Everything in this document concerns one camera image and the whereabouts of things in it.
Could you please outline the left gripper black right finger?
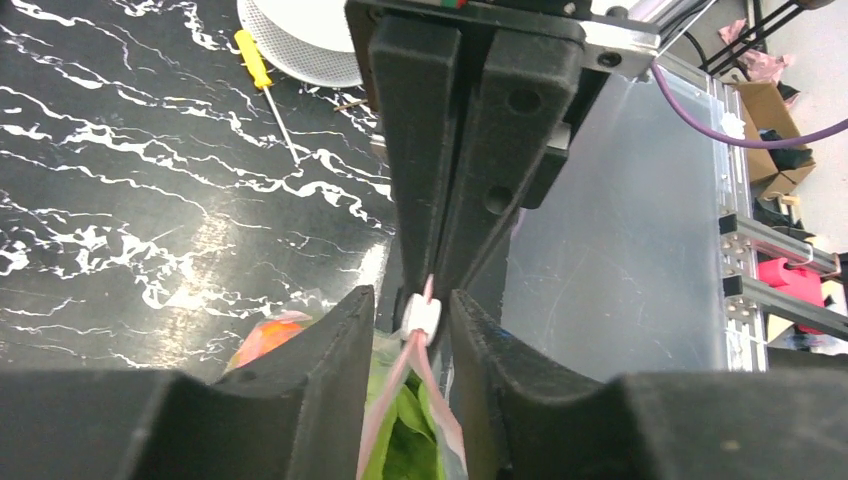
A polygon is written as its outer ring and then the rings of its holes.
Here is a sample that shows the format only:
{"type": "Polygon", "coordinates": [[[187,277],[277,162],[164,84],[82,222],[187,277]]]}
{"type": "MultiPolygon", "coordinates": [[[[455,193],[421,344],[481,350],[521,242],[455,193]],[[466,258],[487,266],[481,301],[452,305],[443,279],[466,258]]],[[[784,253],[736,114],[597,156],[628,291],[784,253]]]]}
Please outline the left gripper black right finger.
{"type": "Polygon", "coordinates": [[[472,479],[843,479],[847,375],[641,373],[545,357],[462,290],[450,337],[472,479]]]}

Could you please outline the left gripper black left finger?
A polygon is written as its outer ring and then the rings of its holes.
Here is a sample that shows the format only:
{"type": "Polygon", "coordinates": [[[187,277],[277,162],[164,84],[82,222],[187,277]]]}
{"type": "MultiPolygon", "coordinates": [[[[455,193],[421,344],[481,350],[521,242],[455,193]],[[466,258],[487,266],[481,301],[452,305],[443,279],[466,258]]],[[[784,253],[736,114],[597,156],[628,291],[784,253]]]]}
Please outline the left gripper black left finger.
{"type": "Polygon", "coordinates": [[[353,479],[374,290],[214,384],[178,370],[1,375],[5,479],[353,479]]]}

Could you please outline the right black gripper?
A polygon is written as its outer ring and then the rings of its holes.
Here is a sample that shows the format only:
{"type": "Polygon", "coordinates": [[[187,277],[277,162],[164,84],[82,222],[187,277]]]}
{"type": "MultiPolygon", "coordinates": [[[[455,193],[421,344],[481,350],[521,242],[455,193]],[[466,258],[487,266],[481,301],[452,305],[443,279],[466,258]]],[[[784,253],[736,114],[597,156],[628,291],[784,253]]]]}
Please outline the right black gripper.
{"type": "Polygon", "coordinates": [[[627,14],[595,15],[587,1],[346,2],[385,138],[405,293],[433,271],[455,126],[481,70],[435,266],[440,300],[465,288],[509,233],[564,114],[576,134],[610,74],[636,78],[657,58],[658,27],[627,14]]]}

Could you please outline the orange toy fruit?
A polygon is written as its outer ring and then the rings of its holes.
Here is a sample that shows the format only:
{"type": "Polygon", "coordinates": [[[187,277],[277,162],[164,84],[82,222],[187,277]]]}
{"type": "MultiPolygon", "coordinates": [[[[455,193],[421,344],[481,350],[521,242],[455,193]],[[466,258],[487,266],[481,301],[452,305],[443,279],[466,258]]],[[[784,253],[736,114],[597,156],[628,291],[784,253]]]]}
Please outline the orange toy fruit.
{"type": "Polygon", "coordinates": [[[284,310],[259,322],[230,358],[224,372],[240,368],[269,353],[314,323],[306,313],[284,310]]]}

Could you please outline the clear zip top bag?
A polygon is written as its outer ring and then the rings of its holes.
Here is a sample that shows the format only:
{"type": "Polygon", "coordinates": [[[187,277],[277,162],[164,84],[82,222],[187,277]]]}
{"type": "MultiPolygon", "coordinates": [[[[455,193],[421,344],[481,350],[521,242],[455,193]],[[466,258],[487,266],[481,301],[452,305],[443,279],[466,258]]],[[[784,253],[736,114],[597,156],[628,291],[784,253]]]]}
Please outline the clear zip top bag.
{"type": "Polygon", "coordinates": [[[271,311],[221,383],[251,403],[220,455],[225,479],[445,479],[466,471],[461,427],[426,359],[440,303],[412,298],[406,329],[375,325],[372,286],[271,311]]]}

